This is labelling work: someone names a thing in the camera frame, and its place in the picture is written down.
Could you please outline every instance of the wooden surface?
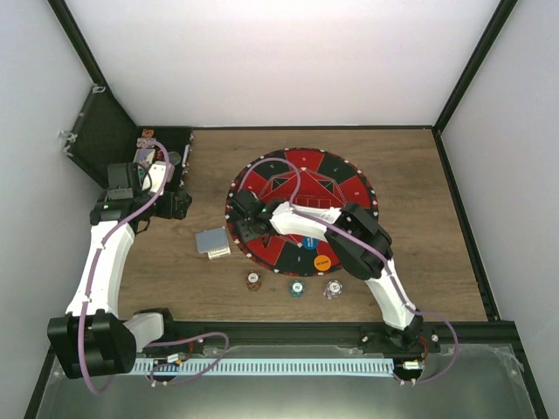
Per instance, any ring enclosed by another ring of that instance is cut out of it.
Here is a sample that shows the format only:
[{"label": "wooden surface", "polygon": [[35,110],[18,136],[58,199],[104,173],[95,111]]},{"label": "wooden surface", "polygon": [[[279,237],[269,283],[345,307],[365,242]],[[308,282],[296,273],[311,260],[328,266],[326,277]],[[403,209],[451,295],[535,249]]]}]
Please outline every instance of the wooden surface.
[{"label": "wooden surface", "polygon": [[[241,168],[290,147],[326,149],[368,177],[379,221],[392,235],[398,275],[420,309],[450,320],[486,319],[429,130],[196,131],[185,179],[193,203],[184,220],[153,219],[136,238],[121,282],[123,319],[166,306],[183,320],[382,320],[367,286],[345,271],[307,278],[304,296],[294,299],[293,278],[254,264],[230,237],[228,257],[210,261],[197,253],[195,234],[224,225],[227,190]],[[250,270],[262,277],[258,292],[246,288]],[[330,279],[343,283],[333,300],[322,295]]]}]

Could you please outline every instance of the orange round token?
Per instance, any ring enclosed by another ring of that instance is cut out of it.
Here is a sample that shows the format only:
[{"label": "orange round token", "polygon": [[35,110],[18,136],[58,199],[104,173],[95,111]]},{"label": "orange round token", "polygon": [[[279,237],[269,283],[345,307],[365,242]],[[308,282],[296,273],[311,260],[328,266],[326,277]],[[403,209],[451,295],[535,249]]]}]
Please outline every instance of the orange round token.
[{"label": "orange round token", "polygon": [[326,255],[318,255],[314,258],[314,267],[319,271],[327,271],[332,266],[332,261]]}]

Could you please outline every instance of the blue disc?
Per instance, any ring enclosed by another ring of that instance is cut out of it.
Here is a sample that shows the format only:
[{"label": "blue disc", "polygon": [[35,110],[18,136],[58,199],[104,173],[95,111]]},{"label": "blue disc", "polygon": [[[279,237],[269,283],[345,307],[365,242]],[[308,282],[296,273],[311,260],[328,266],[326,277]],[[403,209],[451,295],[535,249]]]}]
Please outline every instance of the blue disc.
[{"label": "blue disc", "polygon": [[319,240],[317,240],[316,238],[304,237],[303,238],[303,247],[305,249],[307,249],[308,251],[313,251],[314,249],[316,249],[318,247],[318,242],[319,242]]}]

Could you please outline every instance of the round game mat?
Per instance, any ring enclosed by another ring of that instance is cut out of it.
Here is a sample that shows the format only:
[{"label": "round game mat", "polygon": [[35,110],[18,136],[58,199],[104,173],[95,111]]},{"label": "round game mat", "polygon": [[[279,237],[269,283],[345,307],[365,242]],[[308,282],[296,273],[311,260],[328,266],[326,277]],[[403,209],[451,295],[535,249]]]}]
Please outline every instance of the round game mat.
[{"label": "round game mat", "polygon": [[[301,185],[293,203],[307,207],[343,208],[346,203],[358,203],[378,219],[378,203],[374,189],[361,170],[338,155],[315,148],[285,148],[261,155],[246,165],[227,196],[225,214],[227,228],[238,248],[257,264],[276,273],[296,277],[324,275],[342,268],[338,257],[326,242],[297,235],[268,236],[250,242],[240,239],[231,211],[230,200],[249,167],[267,157],[290,161],[300,168]],[[243,189],[254,192],[264,203],[274,198],[288,200],[297,179],[289,166],[270,161],[257,166],[248,176]]]}]

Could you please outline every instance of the purple cable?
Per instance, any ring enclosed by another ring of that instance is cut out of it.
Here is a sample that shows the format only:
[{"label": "purple cable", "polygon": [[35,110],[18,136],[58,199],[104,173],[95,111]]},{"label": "purple cable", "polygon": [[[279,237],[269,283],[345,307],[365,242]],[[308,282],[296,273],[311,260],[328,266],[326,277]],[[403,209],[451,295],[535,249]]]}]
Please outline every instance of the purple cable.
[{"label": "purple cable", "polygon": [[[384,265],[384,269],[386,269],[386,271],[388,272],[389,276],[390,276],[390,282],[392,282],[392,285],[394,286],[394,288],[396,289],[396,292],[398,294],[398,297],[400,298],[400,301],[402,301],[402,304],[404,305],[404,307],[410,311],[413,314],[416,314],[417,316],[422,316],[422,317],[434,317],[436,319],[441,320],[443,323],[445,323],[445,325],[449,328],[449,330],[451,331],[452,334],[452,339],[454,340],[454,354],[452,355],[452,358],[450,360],[450,362],[448,363],[448,365],[438,374],[433,375],[432,377],[426,378],[424,380],[421,381],[416,381],[415,384],[426,384],[427,382],[431,382],[434,381],[440,377],[442,377],[443,375],[445,375],[450,369],[451,367],[454,365],[454,362],[456,361],[456,359],[458,358],[459,352],[460,352],[460,346],[459,346],[459,341],[458,341],[458,335],[456,334],[456,331],[454,330],[454,327],[452,327],[452,324],[449,320],[447,320],[446,318],[444,318],[443,316],[441,316],[440,314],[437,313],[428,313],[428,312],[420,312],[419,310],[416,310],[414,308],[411,308],[410,306],[408,306],[408,303],[405,300],[404,294],[402,293],[402,290],[400,289],[400,287],[398,286],[396,279],[394,278],[394,274],[392,273],[392,271],[390,270],[390,267],[388,265],[388,260],[384,257],[384,255],[378,251],[377,249],[375,249],[374,247],[366,244],[365,242],[363,242],[362,240],[359,240],[357,237],[353,237],[351,234],[349,234],[347,231],[344,231],[342,229],[340,229],[339,227],[336,227],[335,225],[332,225],[330,223],[327,223],[324,220],[321,220],[320,218],[315,218],[313,216],[309,216],[307,214],[303,214],[301,212],[299,212],[296,207],[293,206],[293,200],[295,199],[295,196],[297,195],[297,193],[299,192],[299,188],[300,188],[300,173],[299,173],[299,169],[292,164],[290,161],[287,161],[285,159],[280,159],[280,158],[276,158],[276,157],[270,157],[267,159],[262,159],[260,161],[257,161],[256,163],[254,163],[252,166],[249,167],[249,169],[246,171],[245,176],[243,177],[243,180],[241,181],[241,183],[238,185],[238,190],[241,190],[243,188],[243,186],[245,185],[246,179],[248,178],[248,175],[260,164],[262,163],[266,163],[268,161],[279,161],[282,163],[285,163],[287,166],[289,166],[294,172],[295,175],[297,176],[297,185],[295,186],[295,189],[293,190],[293,193],[291,194],[291,196],[289,197],[289,206],[292,208],[293,213],[298,215],[298,216],[302,216],[303,218],[306,218],[308,220],[312,220],[317,222],[318,224],[323,225],[324,227],[326,227],[329,230],[335,231],[336,233],[338,233],[340,236],[347,238],[349,241],[355,243],[355,244],[359,244],[361,247],[363,247],[363,249],[365,249],[366,251],[371,252],[373,255],[375,255],[377,258],[379,258]],[[395,375],[395,378],[400,381],[400,382],[405,382],[403,381],[400,377]]]},{"label": "purple cable", "polygon": [[[167,153],[167,149],[161,144],[161,142],[152,140],[144,144],[142,148],[146,148],[147,146],[155,145],[161,149],[163,152],[163,158],[167,165],[169,165],[169,154]],[[117,223],[101,240],[101,245],[105,246],[107,244],[108,239],[117,231],[120,227],[127,224],[129,221],[133,220],[137,216],[139,216],[143,211],[147,210],[159,197],[160,194],[163,193],[165,190],[165,184],[167,183],[167,179],[169,178],[169,171],[165,171],[165,176],[162,180],[162,183],[155,192],[155,194],[146,202],[144,203],[139,209],[134,211],[129,216],[122,219],[119,223]],[[97,264],[99,263],[99,258],[101,255],[102,249],[97,249],[95,254],[93,255],[93,260],[91,263],[91,269],[89,270],[89,274],[87,275],[87,282],[86,282],[86,297],[89,298],[89,294],[91,294],[91,289],[93,286],[93,278],[95,277],[95,270],[97,269]],[[95,395],[102,395],[107,390],[108,386],[111,384],[113,380],[113,376],[109,377],[105,385],[101,390],[95,387],[91,380],[91,376],[89,375],[89,371],[87,370],[87,363],[86,363],[86,350],[84,345],[85,340],[85,330],[86,330],[86,316],[87,316],[87,306],[88,301],[84,301],[81,307],[81,314],[79,316],[79,323],[78,323],[78,359],[79,359],[79,369],[81,370],[81,374],[84,377],[84,381],[86,382],[87,388],[95,394]]]},{"label": "purple cable", "polygon": [[[191,342],[197,341],[199,339],[211,338],[211,337],[214,337],[214,336],[219,336],[219,337],[222,337],[222,338],[225,339],[225,346],[224,346],[223,352],[208,367],[204,368],[199,373],[196,373],[196,374],[192,375],[191,377],[188,377],[188,378],[185,378],[185,379],[182,379],[182,380],[167,381],[168,385],[175,386],[177,384],[184,384],[185,382],[193,381],[197,378],[200,378],[202,375],[206,374],[208,371],[210,371],[212,368],[214,368],[224,358],[225,353],[229,349],[229,336],[227,336],[225,333],[222,333],[222,332],[210,332],[210,333],[204,333],[204,334],[200,334],[198,336],[194,336],[193,338],[175,340],[173,342],[150,343],[149,345],[146,345],[146,347],[172,347],[172,346],[175,346],[175,345],[184,345],[185,343],[191,343]],[[157,381],[155,381],[155,377],[154,377],[155,371],[157,371],[157,369],[159,367],[163,367],[165,365],[169,365],[169,364],[158,365],[157,367],[154,367],[151,370],[151,373],[149,373],[149,379],[151,380],[152,383],[157,382]]]}]

